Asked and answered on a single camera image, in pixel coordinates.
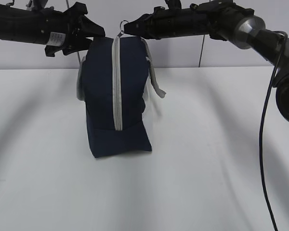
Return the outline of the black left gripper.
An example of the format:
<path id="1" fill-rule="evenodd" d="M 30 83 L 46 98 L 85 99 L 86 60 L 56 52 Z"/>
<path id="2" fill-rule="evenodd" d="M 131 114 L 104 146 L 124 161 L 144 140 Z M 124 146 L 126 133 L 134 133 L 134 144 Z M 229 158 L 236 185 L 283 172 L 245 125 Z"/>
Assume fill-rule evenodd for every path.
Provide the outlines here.
<path id="1" fill-rule="evenodd" d="M 89 37 L 105 37 L 102 26 L 94 23 L 85 15 L 88 13 L 84 3 L 75 2 L 64 12 L 46 7 L 45 1 L 33 2 L 33 12 L 40 13 L 42 35 L 45 39 L 45 54 L 54 57 L 62 51 L 64 56 L 88 50 L 92 40 Z"/>

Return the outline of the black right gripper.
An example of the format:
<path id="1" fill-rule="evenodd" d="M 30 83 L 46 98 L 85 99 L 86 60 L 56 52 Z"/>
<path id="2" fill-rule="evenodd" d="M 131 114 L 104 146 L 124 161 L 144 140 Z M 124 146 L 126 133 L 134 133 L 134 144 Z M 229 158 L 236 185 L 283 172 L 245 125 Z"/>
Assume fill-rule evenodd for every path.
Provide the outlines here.
<path id="1" fill-rule="evenodd" d="M 135 21 L 124 25 L 125 34 L 144 36 L 145 39 L 165 39 L 208 35 L 219 14 L 232 0 L 212 0 L 202 4 L 191 4 L 185 9 L 155 9 L 143 14 Z"/>

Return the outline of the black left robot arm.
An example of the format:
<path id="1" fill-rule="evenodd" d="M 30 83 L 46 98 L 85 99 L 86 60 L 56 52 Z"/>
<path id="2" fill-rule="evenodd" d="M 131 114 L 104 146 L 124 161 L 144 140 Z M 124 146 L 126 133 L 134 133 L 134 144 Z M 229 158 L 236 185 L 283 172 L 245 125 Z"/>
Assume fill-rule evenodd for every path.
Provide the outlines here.
<path id="1" fill-rule="evenodd" d="M 0 40 L 44 45 L 46 56 L 54 57 L 88 50 L 92 38 L 105 37 L 104 28 L 87 18 L 86 4 L 75 2 L 61 12 L 46 3 L 31 0 L 25 10 L 0 4 Z"/>

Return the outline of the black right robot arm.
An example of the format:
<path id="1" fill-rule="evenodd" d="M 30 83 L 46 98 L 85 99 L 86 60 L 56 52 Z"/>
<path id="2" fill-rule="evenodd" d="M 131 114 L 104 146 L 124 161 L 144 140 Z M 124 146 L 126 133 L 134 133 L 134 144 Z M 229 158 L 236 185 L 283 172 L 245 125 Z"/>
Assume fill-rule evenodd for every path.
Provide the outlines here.
<path id="1" fill-rule="evenodd" d="M 289 122 L 289 38 L 282 31 L 266 29 L 262 18 L 251 8 L 232 0 L 212 0 L 183 9 L 178 0 L 168 0 L 168 8 L 155 7 L 124 25 L 128 35 L 144 39 L 165 39 L 209 35 L 211 39 L 229 41 L 242 50 L 253 49 L 277 67 L 273 78 L 276 104 Z"/>

